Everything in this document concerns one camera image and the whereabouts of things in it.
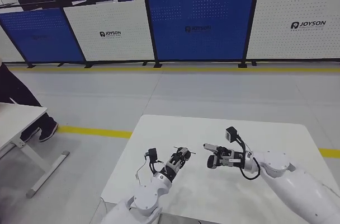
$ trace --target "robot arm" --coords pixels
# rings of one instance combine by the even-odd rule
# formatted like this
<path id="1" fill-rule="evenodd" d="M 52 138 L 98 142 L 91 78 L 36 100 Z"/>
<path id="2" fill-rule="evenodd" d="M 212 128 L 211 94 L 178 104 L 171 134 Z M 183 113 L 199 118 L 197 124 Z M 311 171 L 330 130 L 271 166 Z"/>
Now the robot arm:
<path id="1" fill-rule="evenodd" d="M 227 129 L 226 138 L 230 141 L 236 138 L 239 140 L 237 142 L 241 142 L 237 131 L 233 129 L 231 133 Z M 251 152 L 244 147 L 243 152 L 235 152 L 210 144 L 204 144 L 204 148 L 214 153 L 207 161 L 208 168 L 234 166 L 240 168 L 241 172 L 258 172 L 257 176 L 261 175 L 284 204 L 310 224 L 340 224 L 340 208 L 332 201 L 324 186 L 291 162 L 285 153 Z"/>
<path id="2" fill-rule="evenodd" d="M 190 159 L 191 152 L 187 148 L 180 147 L 174 153 L 165 167 L 160 172 L 155 170 L 154 164 L 160 162 L 155 148 L 149 149 L 144 155 L 149 157 L 150 170 L 154 174 L 150 184 L 139 186 L 134 195 L 119 202 L 102 220 L 101 224 L 150 224 L 161 213 L 159 197 L 169 193 L 172 181 Z M 137 213 L 130 212 L 130 206 L 134 204 Z"/>

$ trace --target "gray floor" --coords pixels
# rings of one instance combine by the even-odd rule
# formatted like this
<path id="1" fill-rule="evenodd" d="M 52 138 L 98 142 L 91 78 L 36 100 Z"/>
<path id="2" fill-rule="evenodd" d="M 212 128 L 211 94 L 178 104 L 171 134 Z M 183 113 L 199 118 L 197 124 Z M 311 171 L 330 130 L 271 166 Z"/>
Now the gray floor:
<path id="1" fill-rule="evenodd" d="M 340 149 L 340 73 L 14 73 L 62 125 L 132 131 L 143 114 L 299 123 L 308 128 L 319 148 Z M 3 223 L 97 223 L 105 212 L 100 194 L 126 142 L 59 133 L 45 143 L 32 139 L 30 145 L 49 161 L 63 150 L 71 152 L 32 199 L 26 199 L 25 193 L 42 172 L 20 151 L 12 150 L 0 160 Z M 340 186 L 340 160 L 325 161 Z M 197 223 L 167 216 L 163 221 Z"/>

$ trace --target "table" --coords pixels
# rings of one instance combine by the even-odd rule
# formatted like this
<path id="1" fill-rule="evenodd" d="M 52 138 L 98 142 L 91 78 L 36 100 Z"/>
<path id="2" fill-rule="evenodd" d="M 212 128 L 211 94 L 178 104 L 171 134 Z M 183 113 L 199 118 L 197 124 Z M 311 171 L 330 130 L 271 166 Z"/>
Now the table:
<path id="1" fill-rule="evenodd" d="M 53 164 L 49 165 L 29 145 L 20 139 L 22 131 L 46 113 L 46 110 L 47 108 L 37 106 L 0 103 L 0 153 L 3 156 L 13 146 L 17 146 L 45 171 L 45 174 L 27 192 L 26 196 L 28 198 L 35 195 L 43 183 L 46 182 L 49 176 L 69 155 L 68 151 L 64 151 Z"/>
<path id="2" fill-rule="evenodd" d="M 217 223 L 306 223 L 291 212 L 261 178 L 246 180 L 238 168 L 206 166 L 211 155 L 204 143 L 242 149 L 225 139 L 234 126 L 252 151 L 282 151 L 340 195 L 340 190 L 308 130 L 300 124 L 248 122 L 174 116 L 144 115 L 139 120 L 101 197 L 118 203 L 133 193 L 143 154 L 156 147 L 158 159 L 167 161 L 176 150 L 196 152 L 179 171 L 169 194 L 160 198 L 163 213 Z M 150 181 L 148 166 L 139 172 L 142 184 Z M 340 206 L 340 199 L 328 191 Z"/>

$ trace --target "shoe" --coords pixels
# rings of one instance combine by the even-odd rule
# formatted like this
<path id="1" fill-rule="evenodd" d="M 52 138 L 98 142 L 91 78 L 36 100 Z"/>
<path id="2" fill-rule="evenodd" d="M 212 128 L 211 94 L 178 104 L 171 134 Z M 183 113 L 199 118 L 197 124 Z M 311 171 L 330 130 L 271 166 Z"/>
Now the shoe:
<path id="1" fill-rule="evenodd" d="M 42 130 L 41 136 L 39 138 L 40 142 L 44 142 L 50 139 L 56 132 L 57 128 L 58 128 L 58 123 L 52 119 L 51 128 Z"/>
<path id="2" fill-rule="evenodd" d="M 21 139 L 23 142 L 28 142 L 28 141 L 32 138 L 32 136 L 34 136 L 39 130 L 40 130 L 40 128 L 37 128 L 37 129 L 34 130 L 32 133 L 25 133 L 25 132 L 22 132 L 20 139 Z"/>

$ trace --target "yellow floor line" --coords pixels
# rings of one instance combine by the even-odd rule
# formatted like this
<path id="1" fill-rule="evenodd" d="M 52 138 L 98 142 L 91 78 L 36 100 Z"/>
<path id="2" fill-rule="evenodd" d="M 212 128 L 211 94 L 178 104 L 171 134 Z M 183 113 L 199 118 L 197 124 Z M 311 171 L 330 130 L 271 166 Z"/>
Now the yellow floor line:
<path id="1" fill-rule="evenodd" d="M 60 126 L 57 129 L 60 133 L 73 133 L 73 134 L 87 134 L 93 136 L 106 136 L 114 138 L 130 138 L 132 132 L 126 132 L 124 130 L 105 130 L 105 129 L 94 129 L 94 128 L 80 128 L 72 126 Z"/>
<path id="2" fill-rule="evenodd" d="M 340 150 L 330 150 L 327 148 L 320 148 L 319 152 L 326 158 L 340 158 Z"/>
<path id="3" fill-rule="evenodd" d="M 136 72 L 136 71 L 167 71 L 167 72 L 327 72 L 340 73 L 340 68 L 225 68 L 225 67 L 97 67 L 67 68 L 67 67 L 10 67 L 12 71 L 39 71 L 39 72 Z"/>
<path id="4" fill-rule="evenodd" d="M 80 128 L 73 126 L 59 126 L 59 133 L 73 133 L 73 134 L 86 134 L 92 136 L 106 136 L 113 138 L 127 138 L 131 137 L 132 132 L 124 130 L 106 130 L 106 129 L 94 129 L 94 128 Z M 327 148 L 320 148 L 319 152 L 323 157 L 327 158 L 340 158 L 340 150 L 330 150 Z"/>

